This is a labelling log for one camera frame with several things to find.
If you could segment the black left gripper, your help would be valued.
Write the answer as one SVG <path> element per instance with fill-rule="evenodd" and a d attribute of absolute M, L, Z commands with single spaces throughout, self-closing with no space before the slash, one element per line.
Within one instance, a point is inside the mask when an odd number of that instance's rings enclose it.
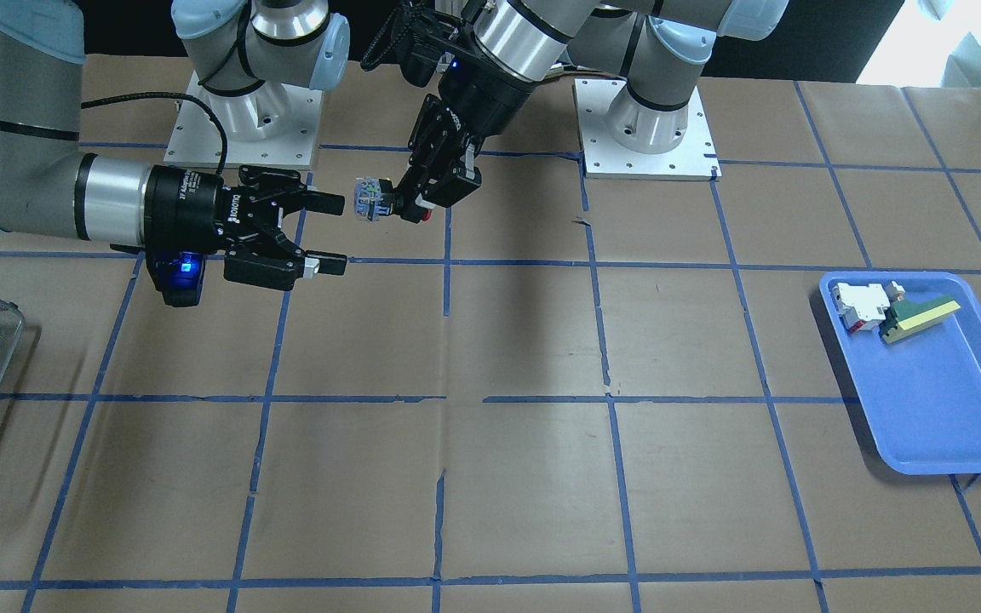
<path fill-rule="evenodd" d="M 480 139 L 502 135 L 533 90 L 533 82 L 498 67 L 449 67 L 439 81 L 441 99 L 425 97 L 409 139 L 402 220 L 420 224 L 433 207 L 448 209 L 478 190 L 478 147 L 466 145 L 466 131 Z"/>

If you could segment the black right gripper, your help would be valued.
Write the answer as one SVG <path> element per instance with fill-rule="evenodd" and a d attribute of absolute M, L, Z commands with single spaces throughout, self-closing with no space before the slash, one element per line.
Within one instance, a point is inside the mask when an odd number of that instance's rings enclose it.
<path fill-rule="evenodd" d="M 290 291 L 303 278 L 341 276 L 349 256 L 303 249 L 283 232 L 297 212 L 341 215 L 346 199 L 305 185 L 299 171 L 238 167 L 240 186 L 228 189 L 220 175 L 156 164 L 143 199 L 143 247 L 213 255 L 225 249 L 227 282 Z M 231 229 L 249 232 L 226 240 L 219 229 L 229 213 Z"/>

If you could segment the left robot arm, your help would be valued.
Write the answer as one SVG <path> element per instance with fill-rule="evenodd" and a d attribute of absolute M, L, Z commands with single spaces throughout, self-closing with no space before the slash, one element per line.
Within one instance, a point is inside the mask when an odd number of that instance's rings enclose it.
<path fill-rule="evenodd" d="M 424 87 L 450 55 L 439 90 L 425 97 L 409 138 L 408 167 L 393 183 L 361 178 L 357 213 L 420 224 L 479 189 L 476 156 L 501 135 L 553 66 L 571 62 L 619 77 L 611 103 L 616 142 L 641 154 L 677 147 L 689 100 L 720 37 L 767 38 L 785 1 L 468 1 L 460 15 L 401 1 L 361 61 L 393 52 L 404 80 Z"/>

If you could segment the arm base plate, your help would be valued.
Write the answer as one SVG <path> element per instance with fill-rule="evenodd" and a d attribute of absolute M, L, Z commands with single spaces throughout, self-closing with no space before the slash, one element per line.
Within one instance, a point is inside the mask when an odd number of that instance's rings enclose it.
<path fill-rule="evenodd" d="M 658 112 L 623 80 L 575 81 L 585 174 L 597 179 L 709 181 L 723 175 L 700 92 Z"/>
<path fill-rule="evenodd" d="M 314 166 L 324 92 L 265 82 L 238 98 L 203 90 L 192 74 L 186 93 L 206 102 L 228 136 L 227 167 L 241 164 L 308 171 Z M 215 169 L 221 136 L 205 112 L 182 101 L 163 163 L 192 169 Z"/>

